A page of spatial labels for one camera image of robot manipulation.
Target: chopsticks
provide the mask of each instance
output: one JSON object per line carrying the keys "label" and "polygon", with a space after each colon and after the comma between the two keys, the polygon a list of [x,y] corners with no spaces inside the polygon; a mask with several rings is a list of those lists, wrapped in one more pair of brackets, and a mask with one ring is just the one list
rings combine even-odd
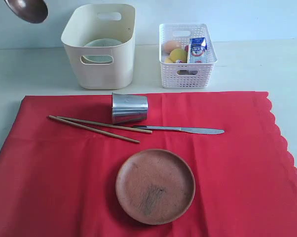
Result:
{"label": "chopsticks", "polygon": [[134,132],[152,133],[151,130],[139,129],[139,128],[134,128],[134,127],[124,127],[124,126],[112,125],[112,124],[108,124],[108,123],[81,120],[81,119],[68,118],[68,117],[62,117],[62,116],[56,116],[56,117],[60,118],[60,119],[65,119],[67,121],[72,121],[72,122],[82,122],[82,123],[93,124],[93,125],[98,125],[98,126],[102,126],[102,127],[111,127],[111,128],[122,129],[122,130],[134,131]]}
{"label": "chopsticks", "polygon": [[137,144],[140,143],[140,141],[137,141],[137,140],[134,140],[134,139],[131,139],[131,138],[128,138],[128,137],[124,137],[124,136],[120,136],[120,135],[117,135],[117,134],[114,134],[114,133],[102,131],[102,130],[99,130],[99,129],[95,129],[93,127],[88,127],[88,126],[85,126],[85,125],[82,125],[82,124],[79,124],[79,123],[76,123],[76,122],[65,120],[63,118],[58,118],[56,116],[49,115],[49,118],[53,119],[53,120],[57,120],[59,122],[67,123],[67,124],[75,126],[75,127],[80,127],[80,128],[83,128],[83,129],[86,129],[86,130],[89,130],[89,131],[97,132],[97,133],[100,133],[100,134],[103,134],[103,135],[106,135],[106,136],[109,136],[109,137],[119,138],[119,139],[122,139],[122,140],[125,140],[125,141],[128,141],[128,142],[134,142],[134,143],[137,143]]}

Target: knife blade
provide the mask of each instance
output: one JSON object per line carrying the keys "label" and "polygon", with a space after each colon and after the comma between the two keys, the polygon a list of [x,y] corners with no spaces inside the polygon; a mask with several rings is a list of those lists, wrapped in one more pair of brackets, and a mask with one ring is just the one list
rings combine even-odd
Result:
{"label": "knife blade", "polygon": [[200,128],[200,127],[162,127],[162,126],[143,126],[135,125],[132,127],[147,129],[147,130],[168,130],[168,131],[181,131],[197,134],[222,134],[225,131],[222,129],[213,129],[213,128]]}

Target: red tablecloth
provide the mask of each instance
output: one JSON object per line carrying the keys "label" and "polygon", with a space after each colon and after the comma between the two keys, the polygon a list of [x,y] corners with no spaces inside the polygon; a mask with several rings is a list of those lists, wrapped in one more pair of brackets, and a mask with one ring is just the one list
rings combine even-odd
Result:
{"label": "red tablecloth", "polygon": [[[110,122],[111,96],[27,96],[0,153],[0,237],[297,237],[297,169],[266,92],[148,94],[140,124],[221,128],[221,135],[101,128],[133,144],[46,118]],[[132,154],[180,155],[196,179],[189,210],[148,226],[114,184]]]}

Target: white wall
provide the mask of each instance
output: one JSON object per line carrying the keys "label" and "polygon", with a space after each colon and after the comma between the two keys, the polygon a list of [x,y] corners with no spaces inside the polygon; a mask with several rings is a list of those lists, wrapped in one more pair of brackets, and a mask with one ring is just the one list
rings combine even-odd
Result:
{"label": "white wall", "polygon": [[86,3],[128,3],[137,9],[137,44],[157,44],[158,25],[202,22],[212,41],[297,38],[297,0],[46,0],[39,25],[17,18],[0,0],[0,48],[61,46],[75,8]]}

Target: knife handle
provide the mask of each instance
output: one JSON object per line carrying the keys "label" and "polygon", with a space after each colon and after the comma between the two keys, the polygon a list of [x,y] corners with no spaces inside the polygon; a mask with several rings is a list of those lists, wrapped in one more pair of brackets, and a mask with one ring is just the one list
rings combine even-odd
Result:
{"label": "knife handle", "polygon": [[134,128],[147,129],[147,130],[169,130],[169,131],[180,131],[179,127],[162,127],[162,126],[143,126],[134,125]]}

